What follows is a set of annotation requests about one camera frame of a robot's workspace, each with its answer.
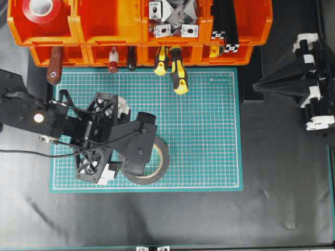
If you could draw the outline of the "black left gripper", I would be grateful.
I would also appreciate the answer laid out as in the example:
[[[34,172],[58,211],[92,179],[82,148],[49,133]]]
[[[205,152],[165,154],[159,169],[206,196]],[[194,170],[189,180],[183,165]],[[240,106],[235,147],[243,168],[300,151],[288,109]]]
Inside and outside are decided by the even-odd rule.
[[[131,110],[126,100],[116,94],[97,92],[86,109],[74,105],[69,92],[62,92],[64,102],[76,115],[67,117],[63,134],[71,138],[69,146],[77,154],[75,179],[106,185],[116,178],[121,162],[112,161],[113,148],[92,147],[109,141],[110,130],[130,121]]]

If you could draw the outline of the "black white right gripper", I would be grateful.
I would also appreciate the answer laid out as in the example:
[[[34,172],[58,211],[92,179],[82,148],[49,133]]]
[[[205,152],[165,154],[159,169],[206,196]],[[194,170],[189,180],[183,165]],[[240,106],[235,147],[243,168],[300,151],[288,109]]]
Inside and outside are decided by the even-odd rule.
[[[334,53],[317,33],[301,33],[293,52],[302,62],[290,63],[259,80],[254,90],[289,96],[305,113],[308,131],[334,126]]]

